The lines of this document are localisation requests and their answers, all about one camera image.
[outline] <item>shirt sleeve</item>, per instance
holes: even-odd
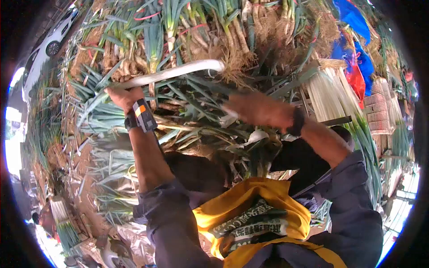
[[[136,222],[147,225],[157,267],[223,266],[221,260],[210,258],[201,249],[196,219],[186,190],[178,180],[141,193],[133,215]]]
[[[347,267],[375,267],[381,255],[382,221],[372,209],[367,180],[362,152],[355,151],[332,170],[329,179],[316,186],[321,196],[332,202],[332,231],[313,235],[308,241],[335,252]]]

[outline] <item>car wheel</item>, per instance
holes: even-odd
[[[55,56],[60,51],[60,43],[57,41],[52,41],[48,44],[46,48],[46,54],[50,57]]]
[[[28,97],[29,97],[29,98],[33,98],[33,97],[34,97],[34,90],[30,90],[30,91],[28,92]]]

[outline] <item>yellow apron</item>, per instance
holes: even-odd
[[[251,207],[257,195],[264,198],[270,206],[277,209],[284,209],[287,212],[287,237],[264,243],[242,245],[230,253],[224,260],[225,268],[243,267],[262,247],[271,243],[283,242],[303,245],[309,250],[313,250],[325,261],[332,263],[335,268],[346,267],[341,258],[333,251],[323,246],[297,240],[307,238],[310,231],[311,215],[308,209],[288,196],[289,185],[289,181],[249,178],[193,210],[198,231],[212,243],[210,251],[213,256],[220,259],[223,259],[223,256],[221,255],[219,246],[224,238],[216,239],[208,230],[243,213]]]

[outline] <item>orange label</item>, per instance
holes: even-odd
[[[136,111],[136,117],[139,117],[139,115],[140,115],[141,113],[143,113],[144,111],[146,111],[145,106],[144,106],[144,105],[140,106],[140,107],[137,109],[137,111]]]

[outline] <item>wrist device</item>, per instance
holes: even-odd
[[[133,104],[133,110],[125,117],[125,127],[130,130],[141,127],[143,132],[153,131],[158,127],[145,99],[139,99]]]
[[[305,123],[305,115],[298,107],[293,110],[293,125],[286,128],[286,131],[292,136],[301,136],[301,130]]]

